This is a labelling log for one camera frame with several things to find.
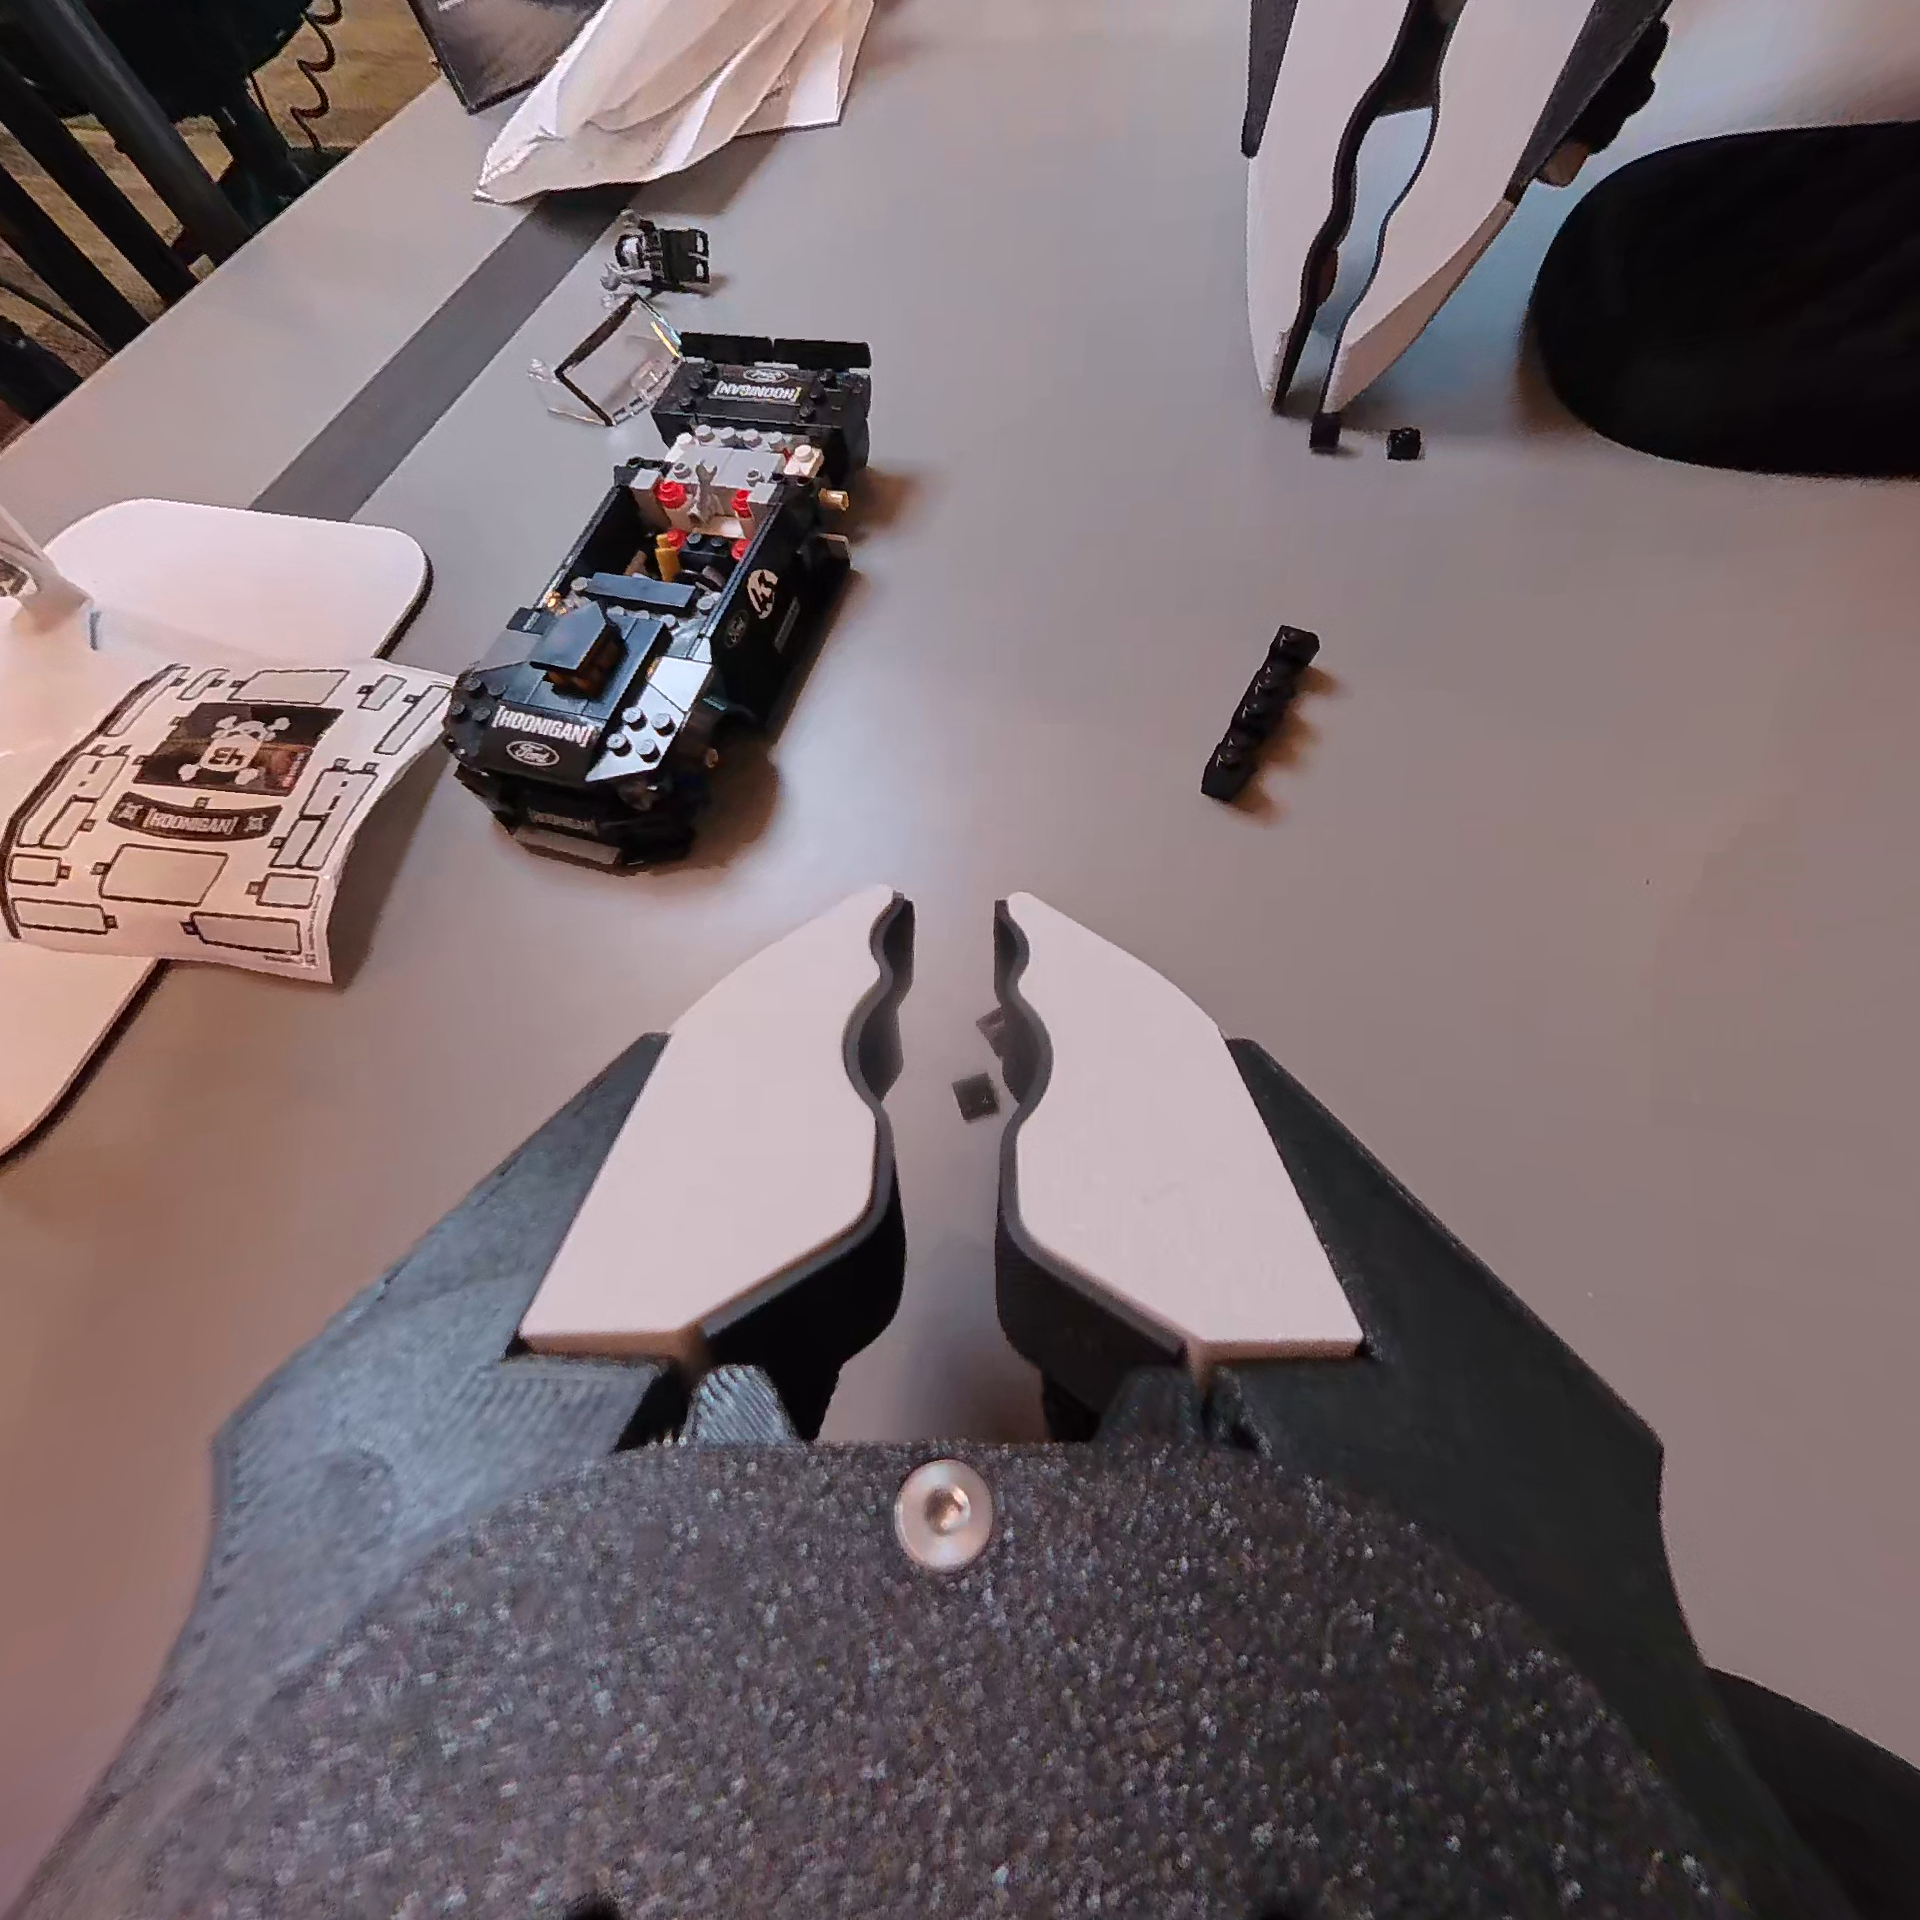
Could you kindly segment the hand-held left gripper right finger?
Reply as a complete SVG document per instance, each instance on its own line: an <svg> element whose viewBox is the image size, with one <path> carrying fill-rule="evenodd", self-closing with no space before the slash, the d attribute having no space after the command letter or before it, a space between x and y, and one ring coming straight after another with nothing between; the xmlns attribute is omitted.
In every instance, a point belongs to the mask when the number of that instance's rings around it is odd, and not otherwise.
<svg viewBox="0 0 1920 1920"><path fill-rule="evenodd" d="M1033 894L994 933L1009 1251L1197 1379L1352 1357L1360 1319L1213 1016Z"/></svg>

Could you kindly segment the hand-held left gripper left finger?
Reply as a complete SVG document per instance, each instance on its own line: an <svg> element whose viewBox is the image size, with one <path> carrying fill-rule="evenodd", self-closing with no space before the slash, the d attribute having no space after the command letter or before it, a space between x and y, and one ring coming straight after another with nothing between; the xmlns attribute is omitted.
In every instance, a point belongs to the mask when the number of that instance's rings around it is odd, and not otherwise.
<svg viewBox="0 0 1920 1920"><path fill-rule="evenodd" d="M912 936L909 901L863 886L686 1008L519 1321L525 1349L693 1365L881 1222Z"/></svg>

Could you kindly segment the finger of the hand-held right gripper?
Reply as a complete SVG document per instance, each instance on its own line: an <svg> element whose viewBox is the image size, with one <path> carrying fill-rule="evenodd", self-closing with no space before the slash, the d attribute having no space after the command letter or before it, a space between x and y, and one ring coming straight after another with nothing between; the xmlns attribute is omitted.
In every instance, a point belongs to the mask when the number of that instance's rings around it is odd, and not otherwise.
<svg viewBox="0 0 1920 1920"><path fill-rule="evenodd" d="M1460 9L1434 73L1425 155L1384 220L1319 416L1338 416L1389 369L1496 237L1512 209L1506 189L1590 12L1588 1Z"/></svg>
<svg viewBox="0 0 1920 1920"><path fill-rule="evenodd" d="M1253 1L1241 118L1246 301L1261 393L1280 412L1352 223L1360 143L1433 104L1434 1Z"/></svg>

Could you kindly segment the black long lego plate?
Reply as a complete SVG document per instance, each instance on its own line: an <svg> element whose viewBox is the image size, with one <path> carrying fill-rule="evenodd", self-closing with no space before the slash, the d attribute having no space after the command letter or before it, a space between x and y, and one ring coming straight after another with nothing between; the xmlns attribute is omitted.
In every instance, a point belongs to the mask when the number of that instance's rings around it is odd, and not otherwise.
<svg viewBox="0 0 1920 1920"><path fill-rule="evenodd" d="M1287 717L1319 651L1319 632L1293 627L1278 628L1206 759L1197 787L1206 799L1233 804L1241 798L1256 773L1266 741Z"/></svg>

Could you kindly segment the black lego car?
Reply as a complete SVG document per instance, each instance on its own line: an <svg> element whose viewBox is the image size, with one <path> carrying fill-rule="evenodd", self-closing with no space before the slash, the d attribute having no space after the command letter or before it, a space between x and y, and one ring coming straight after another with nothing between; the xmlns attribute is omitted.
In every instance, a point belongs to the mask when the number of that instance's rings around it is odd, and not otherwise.
<svg viewBox="0 0 1920 1920"><path fill-rule="evenodd" d="M455 683L444 745L519 844L628 872L687 852L729 732L768 728L849 574L862 341L689 331L542 597Z"/></svg>

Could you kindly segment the sticker sheet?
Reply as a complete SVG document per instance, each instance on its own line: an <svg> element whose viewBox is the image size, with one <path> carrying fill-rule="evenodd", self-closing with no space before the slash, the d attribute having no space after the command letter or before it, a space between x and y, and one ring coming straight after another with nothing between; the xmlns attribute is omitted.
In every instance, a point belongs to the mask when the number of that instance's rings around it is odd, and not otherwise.
<svg viewBox="0 0 1920 1920"><path fill-rule="evenodd" d="M333 981L356 835L452 678L388 660L166 662L4 779L4 928L58 952Z"/></svg>

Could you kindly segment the small black lego part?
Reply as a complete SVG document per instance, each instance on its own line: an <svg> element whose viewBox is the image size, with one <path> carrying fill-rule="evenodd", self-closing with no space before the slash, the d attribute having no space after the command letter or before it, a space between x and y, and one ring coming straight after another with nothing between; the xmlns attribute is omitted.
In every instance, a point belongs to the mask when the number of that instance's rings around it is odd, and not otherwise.
<svg viewBox="0 0 1920 1920"><path fill-rule="evenodd" d="M613 231L604 293L657 296L703 293L710 285L710 243L702 225L661 225L633 209L621 212Z"/></svg>

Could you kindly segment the clear lego windshield piece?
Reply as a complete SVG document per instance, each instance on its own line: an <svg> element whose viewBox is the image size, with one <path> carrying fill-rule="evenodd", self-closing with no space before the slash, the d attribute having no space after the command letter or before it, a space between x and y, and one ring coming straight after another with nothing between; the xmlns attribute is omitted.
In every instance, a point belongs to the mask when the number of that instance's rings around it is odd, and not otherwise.
<svg viewBox="0 0 1920 1920"><path fill-rule="evenodd" d="M649 294L624 294L556 365L528 377L548 414L580 425L618 425L646 414L672 383L684 341Z"/></svg>

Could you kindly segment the lego set box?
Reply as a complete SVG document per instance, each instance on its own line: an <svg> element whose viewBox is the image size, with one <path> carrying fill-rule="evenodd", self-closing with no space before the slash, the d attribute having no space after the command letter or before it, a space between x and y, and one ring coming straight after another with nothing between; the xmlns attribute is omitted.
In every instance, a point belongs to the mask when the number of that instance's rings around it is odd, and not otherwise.
<svg viewBox="0 0 1920 1920"><path fill-rule="evenodd" d="M444 80L465 112L537 84L601 1L409 1Z"/></svg>

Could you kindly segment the white booklet stand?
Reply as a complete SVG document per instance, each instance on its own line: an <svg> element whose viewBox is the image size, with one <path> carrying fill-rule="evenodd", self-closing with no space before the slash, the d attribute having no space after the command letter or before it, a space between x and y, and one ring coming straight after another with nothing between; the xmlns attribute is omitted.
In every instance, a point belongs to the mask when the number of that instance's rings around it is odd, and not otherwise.
<svg viewBox="0 0 1920 1920"><path fill-rule="evenodd" d="M2 840L13 752L62 748L162 664L388 660L428 592L383 525L132 499L36 543L4 516ZM36 1136L162 965L2 925L2 1148Z"/></svg>

